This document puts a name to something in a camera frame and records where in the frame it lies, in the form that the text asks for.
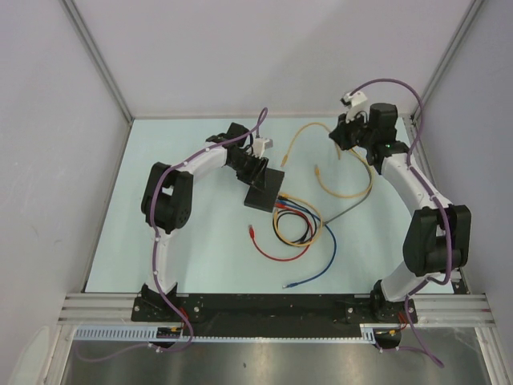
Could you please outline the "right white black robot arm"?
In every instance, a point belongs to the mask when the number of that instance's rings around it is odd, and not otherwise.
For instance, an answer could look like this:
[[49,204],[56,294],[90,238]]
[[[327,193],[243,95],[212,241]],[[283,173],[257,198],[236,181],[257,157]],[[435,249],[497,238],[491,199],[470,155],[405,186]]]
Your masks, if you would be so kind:
[[471,211],[454,205],[420,173],[410,147],[397,139],[398,110],[374,103],[369,113],[343,113],[329,138],[342,150],[366,150],[367,163],[388,181],[411,215],[402,246],[403,261],[370,292],[370,313],[378,322],[407,314],[410,298],[427,284],[444,286],[468,261]]

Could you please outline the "black network switch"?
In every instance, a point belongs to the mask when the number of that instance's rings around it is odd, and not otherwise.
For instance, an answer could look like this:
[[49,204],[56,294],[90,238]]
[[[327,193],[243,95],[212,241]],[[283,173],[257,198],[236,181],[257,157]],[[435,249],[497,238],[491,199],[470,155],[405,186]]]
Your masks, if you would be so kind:
[[250,187],[244,199],[244,206],[271,213],[284,178],[283,171],[267,168],[264,174],[263,188]]

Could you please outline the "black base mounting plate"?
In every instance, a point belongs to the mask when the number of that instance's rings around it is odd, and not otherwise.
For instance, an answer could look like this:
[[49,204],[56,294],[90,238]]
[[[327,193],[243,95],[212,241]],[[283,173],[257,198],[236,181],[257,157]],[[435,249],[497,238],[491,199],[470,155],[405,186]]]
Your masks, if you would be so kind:
[[362,324],[418,320],[413,301],[387,302],[378,294],[169,294],[165,308],[133,302],[133,322],[181,322],[196,337],[349,338]]

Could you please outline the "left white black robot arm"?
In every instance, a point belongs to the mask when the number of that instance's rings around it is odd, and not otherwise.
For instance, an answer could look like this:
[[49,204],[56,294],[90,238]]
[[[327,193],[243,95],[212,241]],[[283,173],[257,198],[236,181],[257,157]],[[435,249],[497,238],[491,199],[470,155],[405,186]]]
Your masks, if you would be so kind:
[[177,282],[168,272],[168,248],[177,230],[191,216],[194,184],[210,172],[228,166],[239,181],[258,191],[265,189],[269,159],[264,153],[273,141],[261,137],[258,130],[232,123],[225,133],[208,137],[202,149],[182,162],[157,162],[151,167],[141,211],[154,231],[154,241],[151,277],[143,285],[141,296],[159,320],[166,321],[177,311],[177,301],[169,296]]

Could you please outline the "aluminium frame rail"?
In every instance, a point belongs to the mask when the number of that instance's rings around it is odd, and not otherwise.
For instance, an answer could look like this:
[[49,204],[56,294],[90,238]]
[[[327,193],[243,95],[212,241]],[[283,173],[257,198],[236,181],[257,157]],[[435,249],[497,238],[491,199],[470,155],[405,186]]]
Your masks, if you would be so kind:
[[367,294],[179,294],[167,305],[139,294],[69,294],[58,321],[61,324],[114,325],[179,320],[175,308],[192,322],[215,315],[325,316],[334,321],[392,324],[410,317],[421,327],[493,326],[485,295],[417,294],[408,302],[379,304]]

